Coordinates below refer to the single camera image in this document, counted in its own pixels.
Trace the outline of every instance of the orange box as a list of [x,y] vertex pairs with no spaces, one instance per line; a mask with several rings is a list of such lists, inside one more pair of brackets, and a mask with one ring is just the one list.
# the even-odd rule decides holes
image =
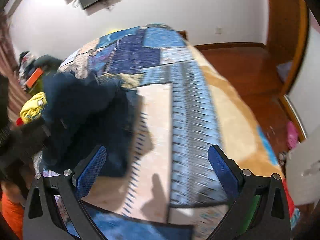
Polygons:
[[26,85],[28,88],[31,88],[33,84],[38,80],[38,78],[43,74],[43,71],[41,68],[37,68],[36,71],[31,75],[31,77],[28,79]]

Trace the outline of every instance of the bed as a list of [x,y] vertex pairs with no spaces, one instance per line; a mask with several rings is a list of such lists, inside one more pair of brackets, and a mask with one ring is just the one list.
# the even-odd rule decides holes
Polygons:
[[[206,239],[226,195],[208,159],[217,144],[241,169],[278,173],[252,111],[202,54],[167,25],[122,30],[89,42],[58,71],[119,78],[141,98],[123,178],[98,177],[82,198],[110,240]],[[69,232],[76,235],[72,224]]]

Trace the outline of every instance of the wooden baseboard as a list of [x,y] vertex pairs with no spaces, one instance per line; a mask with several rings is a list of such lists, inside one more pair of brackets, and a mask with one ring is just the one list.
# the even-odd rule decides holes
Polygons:
[[184,38],[186,41],[188,40],[187,32],[186,31],[178,31],[182,38]]
[[288,96],[287,95],[280,96],[279,100],[284,108],[284,111],[287,113],[290,120],[294,123],[295,127],[298,129],[299,141],[301,142],[304,141],[307,138],[307,133],[303,128],[300,118],[298,117],[297,113],[292,107]]
[[296,77],[299,73],[303,57],[305,55],[305,50],[307,47],[308,32],[309,32],[309,9],[304,2],[304,0],[299,0],[300,4],[300,24],[299,24],[299,34],[298,43],[294,57],[292,59],[292,65],[285,83],[281,89],[280,95],[288,94],[291,87],[293,86]]
[[224,49],[224,48],[237,48],[237,47],[264,48],[265,45],[259,42],[223,42],[223,43],[196,45],[195,47],[198,50],[206,50],[206,49]]

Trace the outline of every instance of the wall outlet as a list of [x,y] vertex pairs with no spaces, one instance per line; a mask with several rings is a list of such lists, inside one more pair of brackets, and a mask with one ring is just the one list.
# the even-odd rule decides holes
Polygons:
[[222,28],[221,27],[216,27],[216,34],[222,34]]

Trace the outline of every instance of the brown curtain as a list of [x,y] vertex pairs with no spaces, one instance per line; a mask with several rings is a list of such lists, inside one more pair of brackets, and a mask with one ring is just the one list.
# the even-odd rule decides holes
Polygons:
[[0,73],[9,79],[8,116],[12,122],[17,120],[22,106],[30,98],[23,91],[14,75],[14,71],[17,69],[18,65],[14,58],[7,17],[2,11],[0,13]]

